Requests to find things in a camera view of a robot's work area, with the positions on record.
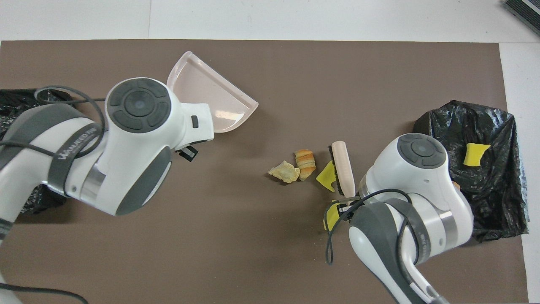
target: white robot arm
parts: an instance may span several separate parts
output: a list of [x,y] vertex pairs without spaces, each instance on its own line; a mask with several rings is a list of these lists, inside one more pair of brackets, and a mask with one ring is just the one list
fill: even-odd
[[467,242],[473,214],[450,180],[443,145],[405,134],[379,155],[352,204],[349,239],[397,303],[448,303],[415,265]]
[[[191,160],[192,144],[214,138],[207,104],[180,103],[150,78],[118,83],[105,108],[108,131],[67,104],[36,107],[14,121],[0,142],[0,244],[39,184],[111,215],[127,214],[159,188],[171,150]],[[0,299],[20,303],[9,290],[0,289]]]

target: bread piece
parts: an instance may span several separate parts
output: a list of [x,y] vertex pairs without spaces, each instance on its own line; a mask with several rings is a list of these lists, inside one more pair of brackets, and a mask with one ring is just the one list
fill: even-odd
[[274,167],[268,171],[268,174],[279,178],[286,183],[292,183],[298,179],[300,175],[300,169],[295,168],[290,163],[283,161],[279,166]]
[[315,171],[315,157],[310,150],[302,149],[294,153],[296,166],[300,168],[300,180],[305,181]]

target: black garbage bag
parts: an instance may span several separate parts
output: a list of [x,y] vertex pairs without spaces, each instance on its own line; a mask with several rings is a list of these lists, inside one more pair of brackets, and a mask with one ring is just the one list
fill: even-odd
[[[477,241],[528,233],[527,182],[512,114],[452,100],[426,112],[413,132],[436,138],[448,151],[450,177],[469,201]],[[463,164],[467,143],[491,145],[479,167]]]
[[[35,91],[35,89],[0,90],[0,140],[22,112],[45,104],[34,98]],[[56,90],[47,90],[46,94],[47,96],[43,98],[51,101],[72,99],[69,94]],[[51,191],[45,185],[39,185],[33,190],[21,213],[36,214],[51,207],[61,206],[65,201],[65,197]]]

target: gray gripper housing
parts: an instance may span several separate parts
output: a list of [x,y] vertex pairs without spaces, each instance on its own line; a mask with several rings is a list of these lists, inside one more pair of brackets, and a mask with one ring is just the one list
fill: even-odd
[[446,160],[446,150],[436,139],[426,134],[410,133],[397,140],[397,151],[405,161],[423,169],[438,168]]
[[107,112],[120,129],[146,133],[159,128],[171,113],[167,89],[149,78],[125,81],[111,92]]

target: sponge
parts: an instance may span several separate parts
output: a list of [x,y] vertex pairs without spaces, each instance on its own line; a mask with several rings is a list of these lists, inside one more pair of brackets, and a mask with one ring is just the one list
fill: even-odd
[[335,192],[332,187],[332,183],[336,181],[334,162],[330,161],[315,179],[326,189]]
[[334,228],[334,226],[339,220],[339,211],[338,211],[339,203],[334,203],[335,202],[334,200],[332,200],[332,202],[333,202],[332,206],[328,208],[328,211],[325,214],[326,222],[324,219],[322,220],[322,224],[326,231],[332,230],[332,228]]
[[484,155],[484,152],[491,147],[490,144],[468,143],[467,153],[465,154],[465,160],[463,164],[469,167],[479,167],[480,159]]

